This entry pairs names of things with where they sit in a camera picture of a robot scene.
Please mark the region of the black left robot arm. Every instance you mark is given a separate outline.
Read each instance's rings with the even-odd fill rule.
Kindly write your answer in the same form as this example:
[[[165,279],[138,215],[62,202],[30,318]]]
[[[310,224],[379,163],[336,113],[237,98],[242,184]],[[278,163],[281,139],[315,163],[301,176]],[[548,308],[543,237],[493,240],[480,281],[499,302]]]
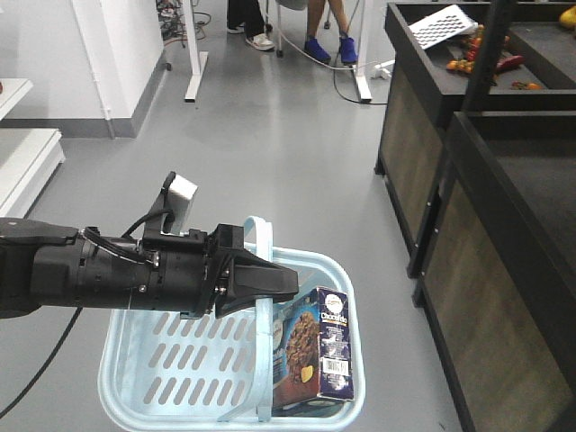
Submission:
[[[221,318],[261,299],[287,302],[298,275],[244,247],[240,226],[208,234],[147,229],[142,239],[107,238],[36,220],[1,220],[1,316],[41,306],[176,311]]]

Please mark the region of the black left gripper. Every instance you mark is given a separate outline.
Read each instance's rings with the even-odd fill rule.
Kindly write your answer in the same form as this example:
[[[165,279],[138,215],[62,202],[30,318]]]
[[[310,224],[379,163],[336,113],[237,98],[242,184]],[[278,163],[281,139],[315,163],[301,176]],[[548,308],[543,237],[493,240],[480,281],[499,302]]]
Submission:
[[[297,272],[244,249],[244,228],[220,224],[184,235],[146,227],[139,252],[148,262],[130,295],[130,307],[177,311],[190,319],[217,318],[256,305],[287,302],[299,292]]]

